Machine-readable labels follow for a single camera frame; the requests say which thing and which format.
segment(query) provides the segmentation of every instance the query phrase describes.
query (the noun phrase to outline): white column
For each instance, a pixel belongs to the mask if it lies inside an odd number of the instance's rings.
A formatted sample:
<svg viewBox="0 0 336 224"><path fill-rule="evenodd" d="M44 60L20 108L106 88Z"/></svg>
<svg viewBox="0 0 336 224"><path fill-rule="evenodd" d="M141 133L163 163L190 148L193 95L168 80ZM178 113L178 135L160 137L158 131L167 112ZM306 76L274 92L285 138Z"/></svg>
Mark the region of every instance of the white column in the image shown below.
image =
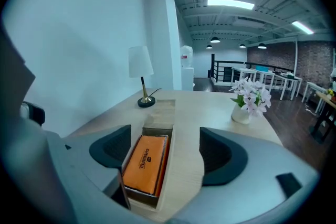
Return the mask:
<svg viewBox="0 0 336 224"><path fill-rule="evenodd" d="M294 76L296 75L296 68L298 66L298 37L295 38L295 64L294 64Z"/></svg>
<svg viewBox="0 0 336 224"><path fill-rule="evenodd" d="M155 84L165 90L181 90L180 39L175 0L148 0L151 59Z"/></svg>

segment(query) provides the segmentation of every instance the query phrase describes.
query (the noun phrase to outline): fluorescent light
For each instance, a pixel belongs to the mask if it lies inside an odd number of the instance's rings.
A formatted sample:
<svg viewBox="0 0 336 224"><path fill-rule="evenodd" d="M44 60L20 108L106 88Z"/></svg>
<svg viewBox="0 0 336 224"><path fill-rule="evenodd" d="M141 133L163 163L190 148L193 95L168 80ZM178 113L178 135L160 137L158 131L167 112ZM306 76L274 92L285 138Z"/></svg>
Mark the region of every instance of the fluorescent light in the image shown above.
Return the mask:
<svg viewBox="0 0 336 224"><path fill-rule="evenodd" d="M254 4L236 0L208 0L208 6L230 6L230 7L253 9Z"/></svg>
<svg viewBox="0 0 336 224"><path fill-rule="evenodd" d="M303 32L307 33L308 35L314 34L314 32L312 30L310 30L307 26L303 25L302 23L300 23L298 21L296 21L292 24L295 25L296 27L300 28Z"/></svg>

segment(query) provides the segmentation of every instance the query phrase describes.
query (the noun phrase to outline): white table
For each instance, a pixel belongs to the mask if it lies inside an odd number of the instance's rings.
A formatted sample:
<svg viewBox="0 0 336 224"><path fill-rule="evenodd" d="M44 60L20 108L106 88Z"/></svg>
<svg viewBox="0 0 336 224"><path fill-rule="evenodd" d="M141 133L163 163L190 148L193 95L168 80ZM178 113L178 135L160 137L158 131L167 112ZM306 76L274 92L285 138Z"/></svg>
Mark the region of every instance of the white table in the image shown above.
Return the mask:
<svg viewBox="0 0 336 224"><path fill-rule="evenodd" d="M271 93L275 73L273 73L272 71L265 72L265 71L260 71L260 70L257 70L257 69L251 69L251 70L255 70L257 73L260 74L260 79L259 79L259 81L260 81L261 83L263 83L264 78L265 78L265 85L266 85L266 78L267 78L267 76L272 76L271 83L270 83L270 85L269 85L269 93Z"/></svg>
<svg viewBox="0 0 336 224"><path fill-rule="evenodd" d="M165 185L165 200L159 212L132 204L132 212L165 222L180 211L197 195L204 176L204 162L199 149L200 127L212 127L242 135L252 136L282 145L279 137L264 116L253 118L247 124L231 119L236 105L230 98L232 93L198 91L157 91L156 100L175 100L174 127L175 141L169 175ZM132 125L132 146L141 134L142 126L153 114L157 103L150 108L138 107L137 100L142 91L127 98L105 113L94 118L72 135L85 135L117 125Z"/></svg>
<svg viewBox="0 0 336 224"><path fill-rule="evenodd" d="M296 97L298 97L299 95L299 91L300 91L300 88L301 88L301 82L302 82L302 79L299 78L299 77L296 77L294 76L295 79L297 79L299 81L299 86L298 86L298 89L297 89L297 92L296 92Z"/></svg>
<svg viewBox="0 0 336 224"><path fill-rule="evenodd" d="M232 67L231 86L232 86L232 83L233 83L233 74L234 74L235 70L237 70L237 71L240 72L239 80L241 80L243 78L243 74L244 73L248 73L248 74L254 74L254 76L253 76L253 82L256 81L256 75L257 75L257 71L256 70L249 69L249 68Z"/></svg>
<svg viewBox="0 0 336 224"><path fill-rule="evenodd" d="M322 88L322 87L320 87L320 86L317 86L315 83L308 81L308 82L307 82L307 85L306 85L306 89L305 89L305 91L304 91L305 93L303 94L303 98L302 98L301 103L303 103L303 102L305 101L305 97L306 97L308 88L311 88L311 89L313 89L313 90L315 90L315 91L319 91L319 92L325 92L325 88ZM310 94L307 96L306 102L308 102L309 97L310 97ZM322 105L322 100L320 99L320 102L319 102L319 104L318 104L318 106L317 106L317 108L316 108L316 113L317 113L318 110L320 109L321 105Z"/></svg>
<svg viewBox="0 0 336 224"><path fill-rule="evenodd" d="M291 89L290 89L291 90L290 100L293 100L293 97L294 97L294 94L295 94L295 89L296 89L296 86L298 84L298 80L297 79L290 79L290 78L287 78L285 76L281 76L281 75L277 75L277 74L275 75L275 77L276 77L276 84L277 84L278 78L282 80L281 86L284 83L284 85L282 86L282 93L281 93L281 96L280 96L280 100L282 100L282 97L284 97L283 94L285 93L285 91L287 89L287 82L292 81L294 87L292 86Z"/></svg>

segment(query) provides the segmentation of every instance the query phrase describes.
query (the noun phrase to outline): wooden table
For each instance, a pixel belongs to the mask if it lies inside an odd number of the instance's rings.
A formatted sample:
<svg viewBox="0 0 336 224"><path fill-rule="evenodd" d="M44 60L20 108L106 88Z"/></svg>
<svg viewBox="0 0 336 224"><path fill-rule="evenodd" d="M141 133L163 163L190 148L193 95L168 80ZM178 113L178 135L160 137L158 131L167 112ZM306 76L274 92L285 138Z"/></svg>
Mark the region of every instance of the wooden table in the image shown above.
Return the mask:
<svg viewBox="0 0 336 224"><path fill-rule="evenodd" d="M85 124L72 135L85 135L117 125L132 125L132 145L138 139L145 120L156 105L142 109L137 100L139 91L105 113ZM253 118L243 125L231 119L235 102L232 93L157 91L157 100L175 100L175 143L170 173L166 182L165 200L161 211L152 212L133 206L131 210L154 221L164 222L184 207L199 192L204 175L204 164L199 153L200 127L211 127L269 140L282 145L277 134L265 119Z"/></svg>
<svg viewBox="0 0 336 224"><path fill-rule="evenodd" d="M253 76L253 82L256 81L256 75L257 75L257 71L256 70L249 69L249 68L232 67L231 86L232 86L232 83L233 83L233 74L234 74L235 70L240 72L239 80L241 80L243 78L243 74L244 73L248 73L248 74L254 74L254 76Z"/></svg>
<svg viewBox="0 0 336 224"><path fill-rule="evenodd" d="M290 100L293 100L293 97L294 97L294 94L295 94L295 89L296 89L296 86L298 84L298 80L297 79L290 79L288 77L285 77L285 76L281 76L281 75L275 75L276 76L276 83L275 85L277 85L277 81L278 81L278 78L280 78L281 80L283 80L285 83L283 85L283 88L282 88L282 93L281 93L281 96L280 96L280 100L282 100L282 97L284 97L284 93L285 93L285 90L287 88L287 82L288 81L291 81L293 84L294 84L294 87L292 86L292 89L291 89L291 95L290 95Z"/></svg>
<svg viewBox="0 0 336 224"><path fill-rule="evenodd" d="M328 133L330 132L335 122L335 116L332 121L329 120L329 117L335 111L336 104L332 102L330 99L328 99L328 97L322 92L316 92L316 95L325 102L325 106L322 110L321 115L316 121L315 126L313 128L312 127L310 128L310 133L315 138L315 140L317 140L318 142L324 142L324 140L326 139ZM326 131L325 135L321 135L320 133L318 133L318 129L323 121L326 121L329 124L329 128Z"/></svg>
<svg viewBox="0 0 336 224"><path fill-rule="evenodd" d="M271 72L271 71L268 71L268 72L260 71L260 70L253 69L253 68L252 68L251 70L256 70L257 73L260 74L260 79L259 79L259 81L260 81L261 83L263 83L264 78L265 78L265 86L267 86L267 85L266 85L266 79L267 79L267 76L272 76L271 83L270 83L270 85L269 85L269 93L271 93L275 73L273 73L273 72Z"/></svg>

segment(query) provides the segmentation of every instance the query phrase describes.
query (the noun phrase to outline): white vase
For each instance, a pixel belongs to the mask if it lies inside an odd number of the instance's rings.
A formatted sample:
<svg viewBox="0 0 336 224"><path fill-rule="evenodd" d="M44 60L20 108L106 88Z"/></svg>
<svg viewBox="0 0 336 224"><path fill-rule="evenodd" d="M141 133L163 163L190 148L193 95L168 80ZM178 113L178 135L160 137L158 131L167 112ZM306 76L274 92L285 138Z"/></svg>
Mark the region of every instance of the white vase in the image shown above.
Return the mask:
<svg viewBox="0 0 336 224"><path fill-rule="evenodd" d="M250 122L250 117L247 110L242 110L238 104L235 105L235 108L232 111L232 119L235 122L239 122L241 124L249 124Z"/></svg>

